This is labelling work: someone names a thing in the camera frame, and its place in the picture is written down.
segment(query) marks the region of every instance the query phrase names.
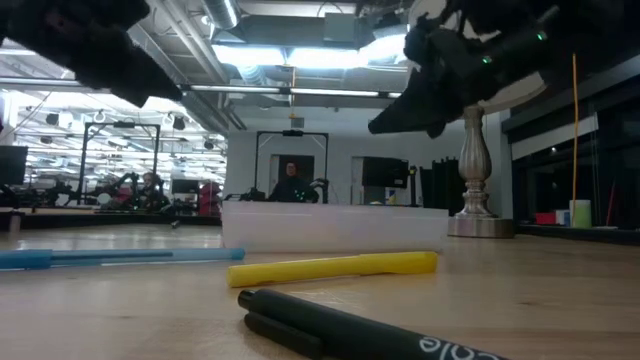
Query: white wall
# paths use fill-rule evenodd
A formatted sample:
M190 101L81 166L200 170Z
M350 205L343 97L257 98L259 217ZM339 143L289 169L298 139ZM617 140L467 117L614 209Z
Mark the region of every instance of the white wall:
M511 155L508 153L506 138L500 132L500 121L504 120L504 113L487 116L489 151L492 154L494 172L487 181L491 189L490 208L502 214L503 203L510 206L511 186ZM261 143L269 136L262 135ZM239 132L229 135L229 150L227 158L227 177L225 194L246 192L253 186L255 132ZM330 134L328 178L333 189L329 192L329 201L336 203L336 195L340 204L349 204L351 199L351 159L354 156L393 157L409 160L411 165L431 168L432 161L439 161L445 157L459 158L464 142L464 122L456 121L447 125L445 132L437 139L430 139L426 133L406 133L389 135L348 136ZM507 150L507 161L503 160L503 153ZM258 161L258 188L268 191L269 160L272 155L292 154L315 156L315 176L323 176L324 150L308 137L284 138L275 135L261 149ZM503 175L505 163L509 165L508 175ZM509 191L502 189L506 181ZM417 196L421 196L419 184L416 186ZM398 202L409 203L409 190L398 193Z

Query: computer monitor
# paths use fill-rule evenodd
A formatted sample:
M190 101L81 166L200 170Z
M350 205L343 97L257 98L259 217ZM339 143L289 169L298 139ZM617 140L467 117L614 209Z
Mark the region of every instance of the computer monitor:
M175 179L171 181L171 193L172 194L199 194L200 193L200 181L199 180L186 180Z
M407 188L409 161L394 158L365 157L362 186Z
M0 146L0 184L22 185L27 168L26 146Z

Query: yellow stick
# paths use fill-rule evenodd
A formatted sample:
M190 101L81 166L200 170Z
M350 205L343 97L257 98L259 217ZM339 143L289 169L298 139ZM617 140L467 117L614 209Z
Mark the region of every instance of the yellow stick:
M408 252L231 266L230 287L322 279L347 275L421 274L434 272L438 254Z

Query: person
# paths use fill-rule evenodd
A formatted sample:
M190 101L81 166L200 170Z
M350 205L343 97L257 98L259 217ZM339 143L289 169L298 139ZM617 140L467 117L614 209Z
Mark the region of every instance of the person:
M287 177L280 180L273 192L268 198L268 201L277 202L305 202L308 200L309 195L312 192L315 193L309 184L303 179L298 177L298 167L296 164L290 162L286 167Z
M163 181L152 172L142 175L142 181L144 187L138 194L140 196L140 208L149 212L159 210L166 202L165 196L162 195L159 189L162 187Z

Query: black pen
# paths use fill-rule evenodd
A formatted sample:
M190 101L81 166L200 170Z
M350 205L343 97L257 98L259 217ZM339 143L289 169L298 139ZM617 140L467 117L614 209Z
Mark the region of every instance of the black pen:
M238 304L249 329L310 359L506 360L272 290L244 290Z

